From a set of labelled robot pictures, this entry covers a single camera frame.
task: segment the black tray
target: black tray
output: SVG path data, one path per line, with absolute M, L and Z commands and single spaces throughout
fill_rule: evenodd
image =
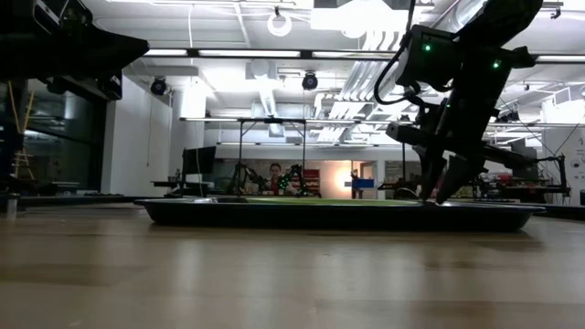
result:
M 541 207 L 490 204 L 304 205 L 246 198 L 137 200 L 157 224 L 200 227 L 516 231 Z

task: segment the ceiling light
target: ceiling light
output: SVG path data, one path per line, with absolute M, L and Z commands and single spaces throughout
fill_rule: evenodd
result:
M 314 58 L 389 60 L 394 51 L 314 51 Z
M 268 22 L 266 23 L 268 31 L 276 37 L 287 36 L 293 29 L 293 21 L 291 20 L 291 17 L 284 13 L 280 14 L 280 17 L 284 18 L 284 24 L 281 27 L 276 27 L 274 25 L 274 19 L 276 19 L 276 17 L 276 14 L 272 14 L 268 17 Z
M 191 122 L 237 122 L 235 118 L 180 118 L 180 121 Z
M 353 124 L 360 122 L 360 120 L 307 120 L 307 123 L 339 123 L 339 124 Z
M 367 123 L 367 124 L 389 124 L 390 122 L 377 122 L 377 121 L 365 121 L 362 123 Z
M 537 64 L 564 64 L 564 63 L 585 63 L 585 56 L 574 55 L 545 55 L 538 56 Z
M 301 52 L 292 50 L 207 49 L 199 50 L 199 56 L 208 58 L 299 58 Z
M 239 4 L 241 6 L 274 6 L 280 7 L 297 7 L 292 1 L 220 1 L 220 0 L 106 0 L 113 3 L 133 3 L 133 4 L 150 4 L 150 5 L 233 5 Z
M 267 146 L 299 146 L 302 144 L 296 143 L 259 143 L 259 145 L 267 145 Z
M 306 146 L 322 147 L 322 146 L 335 146 L 335 144 L 334 143 L 308 143 Z
M 371 144 L 339 144 L 341 147 L 374 147 Z
M 239 146 L 238 142 L 220 142 L 218 145 Z M 242 145 L 256 145 L 255 143 L 242 143 Z
M 431 10 L 433 4 L 415 6 L 415 16 Z M 392 10 L 382 0 L 355 0 L 338 8 L 315 8 L 311 11 L 311 29 L 344 31 L 354 37 L 363 31 L 402 31 L 408 10 Z
M 186 49 L 151 49 L 148 50 L 145 57 L 150 56 L 186 56 Z

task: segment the table surface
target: table surface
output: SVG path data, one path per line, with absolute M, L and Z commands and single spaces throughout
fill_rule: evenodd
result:
M 582 329 L 584 273 L 585 224 L 549 218 L 517 234 L 282 231 L 34 208 L 0 221 L 0 327 Z

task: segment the cable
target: cable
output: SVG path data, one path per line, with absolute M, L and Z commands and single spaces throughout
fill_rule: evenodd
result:
M 509 111 L 514 111 L 514 109 L 512 109 L 512 108 L 510 107 L 510 105 L 508 105 L 508 103 L 507 103 L 507 102 L 505 102 L 505 101 L 502 99 L 502 97 L 500 97 L 500 101 L 502 101 L 502 103 L 503 103 L 503 104 L 506 106 L 506 108 L 508 108 L 508 110 L 509 110 Z M 542 140 L 541 140 L 540 138 L 538 138 L 538 136 L 537 136 L 537 135 L 536 135 L 536 134 L 535 134 L 533 131 L 531 131 L 531 130 L 530 130 L 530 128 L 528 128 L 528 126 L 527 126 L 525 123 L 523 123 L 523 122 L 522 122 L 522 120 L 520 119 L 520 115 L 518 115 L 518 120 L 520 121 L 520 123 L 522 123 L 522 125 L 524 126 L 524 128 L 526 128 L 526 129 L 528 130 L 528 132 L 529 132 L 529 133 L 532 133 L 532 135 L 534 136 L 534 138 L 535 138 L 537 141 L 539 141 L 539 142 L 542 144 L 542 147 L 544 147 L 545 149 L 547 149 L 547 151 L 549 151 L 551 154 L 553 154 L 552 156 L 555 156 L 555 157 L 556 157 L 556 156 L 557 156 L 557 153 L 558 153 L 558 150 L 560 150 L 560 147 L 562 147 L 562 146 L 563 146 L 563 145 L 564 145 L 564 144 L 567 142 L 567 140 L 570 138 L 570 135 L 569 135 L 569 136 L 567 137 L 567 139 L 565 140 L 565 142 L 564 142 L 564 143 L 563 143 L 563 144 L 562 144 L 562 145 L 561 145 L 561 146 L 558 148 L 558 150 L 557 150 L 556 152 L 554 152 L 554 153 L 553 153 L 553 152 L 552 152 L 552 150 L 550 150 L 550 149 L 548 148 L 548 146 L 547 146 L 546 144 L 544 144 L 544 143 L 542 142 Z M 571 132 L 571 134 L 573 134 L 573 133 L 575 132 L 575 130 L 576 130 L 578 127 L 579 127 L 579 123 L 577 123 L 577 125 L 575 126 L 575 128 L 573 129 L 573 132 Z M 555 162 L 553 162 L 553 164 L 555 165 L 555 167 L 557 167 L 557 170 L 560 172 L 560 168 L 558 167 L 558 164 L 557 164 L 557 162 L 555 161 Z M 553 173 L 552 173 L 550 170 L 548 170 L 548 168 L 546 168 L 546 167 L 545 167 L 544 165 L 542 165 L 541 163 L 537 163 L 537 166 L 541 167 L 542 169 L 544 169 L 544 170 L 545 170 L 545 171 L 546 171 L 546 172 L 549 174 L 550 178 L 552 178 L 552 180 L 553 180 L 553 183 L 554 183 L 555 181 L 557 181 L 557 182 L 560 184 L 560 180 L 558 180 L 558 179 L 557 179 L 557 177 L 556 177 L 556 176 L 555 176 L 555 175 L 554 175 L 554 174 L 553 174 Z
M 148 148 L 146 149 L 146 166 L 150 166 L 150 139 L 153 130 L 153 98 L 154 95 L 150 96 L 150 118 L 148 119 Z
M 189 46 L 193 48 L 193 31 L 191 30 L 191 12 L 195 6 L 192 5 L 189 7 L 189 13 L 187 14 L 187 25 L 189 26 Z
M 201 174 L 201 166 L 199 165 L 199 144 L 197 143 L 197 138 L 199 136 L 199 130 L 198 130 L 198 125 L 199 122 L 194 122 L 195 124 L 195 158 L 196 158 L 196 163 L 197 163 L 197 178 L 198 178 L 198 184 L 199 184 L 199 195 L 201 197 L 203 197 L 203 174 Z
M 577 122 L 577 124 L 575 125 L 575 128 L 573 128 L 573 130 L 569 133 L 569 136 L 567 136 L 567 138 L 565 139 L 565 141 L 558 147 L 557 151 L 554 153 L 553 156 L 557 156 L 558 151 L 560 151 L 560 149 L 565 146 L 565 143 L 567 143 L 567 141 L 570 139 L 570 137 L 573 135 L 573 133 L 575 133 L 575 131 L 577 131 L 577 128 L 579 128 L 579 126 L 581 125 L 581 120 L 583 120 L 583 118 L 585 118 L 585 114 L 583 114 L 583 116 L 581 117 L 581 119 L 579 120 L 579 122 Z
M 512 108 L 510 107 L 510 105 L 508 105 L 508 103 L 506 103 L 506 102 L 505 102 L 505 101 L 502 99 L 502 97 L 501 97 L 501 96 L 500 96 L 500 101 L 502 101 L 502 103 L 503 103 L 503 104 L 506 106 L 506 108 L 508 108 L 508 110 L 509 110 L 509 111 L 511 111 L 511 112 L 514 112 L 514 111 L 515 111 L 514 109 L 512 109 Z M 547 151 L 549 151 L 551 154 L 555 154 L 555 153 L 553 153 L 553 152 L 552 152 L 552 151 L 551 151 L 551 150 L 550 150 L 550 149 L 549 149 L 549 148 L 548 148 L 548 147 L 547 147 L 547 146 L 546 146 L 544 143 L 542 143 L 542 140 L 540 140 L 540 138 L 538 138 L 538 136 L 537 136 L 537 135 L 536 135 L 534 132 L 532 132 L 532 131 L 530 130 L 530 128 L 528 128 L 528 126 L 527 126 L 525 123 L 523 123 L 523 122 L 522 122 L 522 120 L 520 119 L 520 115 L 518 115 L 518 120 L 520 121 L 520 123 L 522 123 L 522 125 L 524 126 L 524 128 L 526 128 L 526 129 L 528 130 L 528 132 L 529 132 L 529 133 L 532 133 L 532 135 L 534 136 L 534 138 L 536 138 L 536 139 L 537 139 L 537 141 L 539 141 L 539 142 L 542 144 L 542 146 L 543 146 L 544 148 L 546 148 L 546 149 L 547 149 Z
M 407 23 L 406 23 L 406 33 L 404 34 L 404 37 L 408 37 L 408 35 L 409 35 L 410 26 L 412 25 L 412 17 L 414 16 L 414 7 L 415 7 L 416 4 L 417 4 L 416 0 L 410 0 L 409 18 L 408 18 Z M 392 68 L 392 66 L 394 66 L 394 64 L 399 60 L 400 55 L 402 55 L 402 53 L 406 49 L 406 44 L 407 43 L 408 42 L 406 41 L 406 39 L 403 38 L 402 39 L 402 43 L 400 45 L 400 48 L 396 52 L 396 55 L 394 55 L 392 57 L 392 59 L 390 60 L 390 62 L 382 70 L 382 72 L 378 76 L 378 79 L 376 80 L 376 85 L 374 85 L 374 98 L 381 105 L 392 105 L 392 104 L 397 104 L 397 103 L 400 103 L 401 101 L 406 100 L 405 97 L 402 97 L 402 98 L 399 98 L 399 99 L 394 100 L 394 101 L 384 101 L 380 97 L 379 89 L 380 89 L 380 85 L 382 84 L 382 81 L 384 80 L 384 78 L 386 77 L 386 75 L 388 74 L 388 72 L 390 71 L 390 69 Z

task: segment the white wall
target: white wall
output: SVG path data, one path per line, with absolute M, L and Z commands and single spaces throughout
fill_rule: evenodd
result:
M 171 109 L 126 77 L 122 83 L 123 99 L 107 109 L 101 190 L 161 196 L 151 181 L 169 173 Z
M 351 187 L 346 187 L 346 182 L 351 181 L 351 161 L 309 161 L 306 167 L 319 169 L 321 195 L 324 198 L 351 198 Z
M 204 123 L 179 121 L 183 110 L 182 91 L 173 94 L 173 109 L 171 122 L 171 140 L 168 158 L 168 175 L 175 175 L 176 169 L 183 168 L 183 150 L 203 147 Z M 188 175 L 187 181 L 197 182 L 198 175 Z

